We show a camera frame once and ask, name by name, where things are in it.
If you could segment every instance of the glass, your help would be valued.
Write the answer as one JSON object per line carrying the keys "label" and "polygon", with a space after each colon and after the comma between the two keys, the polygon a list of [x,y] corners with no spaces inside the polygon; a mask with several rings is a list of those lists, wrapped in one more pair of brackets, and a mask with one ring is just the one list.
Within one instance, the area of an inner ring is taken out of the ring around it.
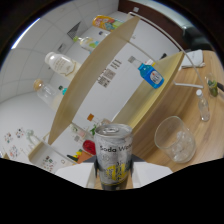
{"label": "glass", "polygon": [[216,97],[218,95],[217,81],[211,72],[207,74],[206,82],[208,84],[210,95]]}
{"label": "glass", "polygon": [[162,121],[155,132],[154,141],[176,163],[188,162],[196,151],[193,134],[176,116]]}

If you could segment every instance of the silver can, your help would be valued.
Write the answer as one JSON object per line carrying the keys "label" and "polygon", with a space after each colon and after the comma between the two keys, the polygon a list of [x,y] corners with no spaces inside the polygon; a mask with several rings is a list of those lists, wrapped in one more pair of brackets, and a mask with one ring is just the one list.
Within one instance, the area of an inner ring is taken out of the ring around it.
{"label": "silver can", "polygon": [[96,156],[103,190],[126,188],[132,156],[132,128],[107,124],[96,128]]}

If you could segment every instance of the wooden shelf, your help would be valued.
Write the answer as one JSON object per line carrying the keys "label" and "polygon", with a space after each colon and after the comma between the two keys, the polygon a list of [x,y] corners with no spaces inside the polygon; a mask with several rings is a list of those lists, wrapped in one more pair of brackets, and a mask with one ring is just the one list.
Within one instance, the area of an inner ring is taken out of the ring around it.
{"label": "wooden shelf", "polygon": [[28,154],[28,159],[31,161],[32,158],[39,152],[39,150],[44,146],[43,142],[40,142],[37,144],[34,149]]}
{"label": "wooden shelf", "polygon": [[[72,123],[80,105],[99,75],[122,47],[129,43],[139,20],[137,16],[132,17],[111,32],[82,64],[56,112],[48,138],[49,145]],[[165,78],[164,84],[158,89],[153,89],[143,81],[113,122],[127,124],[132,128],[144,122],[146,114],[155,108],[173,80],[183,57],[183,52],[180,52],[157,61],[155,68]]]}
{"label": "wooden shelf", "polygon": [[146,114],[149,114],[159,103],[166,89],[169,87],[183,60],[184,53],[166,57],[156,62],[155,69],[164,77],[164,83],[158,89],[154,89],[145,80],[125,104],[114,120],[114,123],[123,123],[133,129],[144,122]]}

